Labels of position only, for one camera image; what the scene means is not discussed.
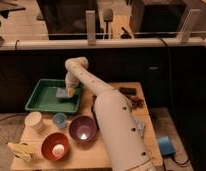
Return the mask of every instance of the purple bowl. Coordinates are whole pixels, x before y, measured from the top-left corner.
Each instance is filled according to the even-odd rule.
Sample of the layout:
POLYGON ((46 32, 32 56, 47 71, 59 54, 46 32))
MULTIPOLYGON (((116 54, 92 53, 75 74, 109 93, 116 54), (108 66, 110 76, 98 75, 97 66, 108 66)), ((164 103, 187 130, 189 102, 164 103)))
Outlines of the purple bowl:
POLYGON ((69 126, 70 136, 78 142, 87 142, 97 133, 97 125, 89 116, 76 117, 69 126))

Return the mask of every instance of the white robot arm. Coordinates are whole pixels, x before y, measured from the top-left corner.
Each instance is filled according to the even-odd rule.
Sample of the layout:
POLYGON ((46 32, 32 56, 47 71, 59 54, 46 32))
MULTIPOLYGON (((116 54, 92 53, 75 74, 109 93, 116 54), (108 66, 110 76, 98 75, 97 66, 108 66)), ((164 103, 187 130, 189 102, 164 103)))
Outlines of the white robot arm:
POLYGON ((65 67, 67 89, 81 81, 97 96, 94 110, 113 171, 155 171, 132 118, 129 100, 88 72, 85 57, 68 59, 65 67))

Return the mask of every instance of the blue object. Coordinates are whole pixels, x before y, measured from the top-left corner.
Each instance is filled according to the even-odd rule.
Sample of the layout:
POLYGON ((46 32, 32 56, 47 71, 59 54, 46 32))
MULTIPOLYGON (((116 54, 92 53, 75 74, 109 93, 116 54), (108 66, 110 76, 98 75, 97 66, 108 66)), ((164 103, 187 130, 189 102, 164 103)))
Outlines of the blue object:
POLYGON ((66 125, 67 125, 67 122, 66 122, 66 115, 65 113, 62 113, 62 112, 59 112, 59 113, 56 113, 52 120, 53 120, 53 123, 60 129, 62 128, 65 128, 66 125))
POLYGON ((159 149, 163 157, 173 156, 176 153, 168 136, 157 139, 157 143, 159 144, 159 149))

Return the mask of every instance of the banana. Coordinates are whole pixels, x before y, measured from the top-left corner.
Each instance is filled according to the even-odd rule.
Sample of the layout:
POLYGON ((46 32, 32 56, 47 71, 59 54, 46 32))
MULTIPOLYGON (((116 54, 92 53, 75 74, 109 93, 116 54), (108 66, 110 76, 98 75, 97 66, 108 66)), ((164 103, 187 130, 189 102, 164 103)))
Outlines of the banana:
POLYGON ((15 144, 12 142, 8 142, 7 146, 11 149, 16 157, 21 158, 27 162, 31 161, 32 154, 34 153, 34 149, 31 146, 26 144, 15 144))

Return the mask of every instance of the bowl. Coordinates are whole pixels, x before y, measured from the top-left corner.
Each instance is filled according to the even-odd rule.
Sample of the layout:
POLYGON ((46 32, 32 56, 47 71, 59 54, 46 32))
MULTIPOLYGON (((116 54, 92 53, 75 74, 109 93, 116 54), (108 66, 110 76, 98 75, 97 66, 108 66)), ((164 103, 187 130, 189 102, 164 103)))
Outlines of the bowl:
POLYGON ((95 120, 89 116, 78 116, 69 125, 69 134, 77 142, 87 142, 97 133, 95 120))
POLYGON ((60 132, 52 133, 46 137, 41 147, 43 157, 51 161, 63 159, 68 150, 68 137, 60 132))

